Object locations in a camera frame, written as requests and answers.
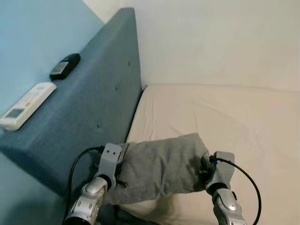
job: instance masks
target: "fabric headboard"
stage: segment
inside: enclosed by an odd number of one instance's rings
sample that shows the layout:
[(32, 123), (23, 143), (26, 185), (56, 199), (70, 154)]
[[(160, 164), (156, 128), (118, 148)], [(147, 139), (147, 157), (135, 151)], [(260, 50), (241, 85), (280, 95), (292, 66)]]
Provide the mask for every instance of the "fabric headboard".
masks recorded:
[[(88, 147), (126, 140), (140, 99), (135, 13), (122, 8), (80, 53), (81, 61), (33, 116), (0, 138), (0, 150), (62, 195), (74, 159)], [(86, 182), (99, 160), (80, 160), (74, 185)]]

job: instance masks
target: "black cable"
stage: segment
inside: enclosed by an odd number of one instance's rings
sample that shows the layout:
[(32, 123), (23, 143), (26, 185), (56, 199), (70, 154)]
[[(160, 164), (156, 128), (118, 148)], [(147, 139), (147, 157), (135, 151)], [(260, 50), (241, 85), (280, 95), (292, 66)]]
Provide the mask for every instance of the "black cable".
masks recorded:
[(261, 216), (261, 212), (262, 212), (262, 199), (261, 199), (261, 194), (259, 193), (258, 187), (255, 184), (254, 180), (250, 177), (250, 175), (248, 173), (246, 173), (246, 171), (244, 171), (242, 168), (240, 168), (238, 165), (234, 164), (233, 162), (228, 161), (228, 160), (223, 159), (223, 158), (214, 158), (214, 160), (218, 160), (218, 161), (221, 161), (221, 162), (224, 162), (224, 163), (228, 163), (228, 164), (234, 166), (235, 168), (237, 168), (238, 170), (240, 170), (251, 181), (251, 183), (253, 184), (253, 186), (254, 186), (254, 188), (256, 190), (256, 193), (257, 193), (257, 198), (258, 198), (258, 212), (257, 212), (256, 219), (255, 219), (255, 221), (253, 223), (253, 225), (256, 225), (258, 223), (259, 217)]
[(86, 150), (84, 150), (74, 161), (74, 163), (72, 164), (71, 170), (70, 170), (70, 174), (69, 174), (69, 179), (68, 179), (68, 183), (67, 183), (67, 203), (66, 203), (66, 210), (65, 210), (65, 215), (62, 221), (62, 224), (64, 223), (68, 213), (69, 213), (69, 209), (70, 209), (70, 204), (71, 204), (71, 196), (72, 196), (72, 179), (73, 179), (73, 173), (75, 170), (75, 167), (78, 163), (78, 161), (80, 160), (80, 158), (82, 156), (84, 156), (86, 153), (92, 151), (92, 150), (97, 150), (100, 154), (103, 153), (104, 150), (104, 146), (100, 146), (100, 147), (92, 147), (92, 148), (88, 148)]

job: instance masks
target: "white bed sheet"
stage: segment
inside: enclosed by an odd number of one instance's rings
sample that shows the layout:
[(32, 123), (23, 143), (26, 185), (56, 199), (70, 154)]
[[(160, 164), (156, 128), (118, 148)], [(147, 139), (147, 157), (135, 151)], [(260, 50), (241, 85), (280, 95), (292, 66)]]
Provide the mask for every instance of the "white bed sheet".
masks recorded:
[[(130, 142), (198, 132), (210, 153), (231, 151), (262, 195), (261, 225), (298, 225), (299, 93), (208, 85), (146, 88), (128, 136)], [(237, 170), (232, 189), (250, 225), (257, 212), (252, 184)], [(123, 205), (129, 213), (159, 224), (217, 225), (205, 192)]]

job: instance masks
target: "mattress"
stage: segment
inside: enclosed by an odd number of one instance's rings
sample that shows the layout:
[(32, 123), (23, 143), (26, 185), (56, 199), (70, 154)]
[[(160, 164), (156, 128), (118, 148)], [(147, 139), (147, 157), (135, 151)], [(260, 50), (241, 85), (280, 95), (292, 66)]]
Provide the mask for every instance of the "mattress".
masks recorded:
[[(259, 224), (299, 224), (299, 93), (231, 86), (151, 85), (140, 100), (127, 141), (198, 132), (210, 153), (230, 151), (262, 195)], [(252, 184), (239, 171), (231, 182), (247, 223), (257, 213)], [(122, 205), (159, 224), (217, 225), (205, 192)]]

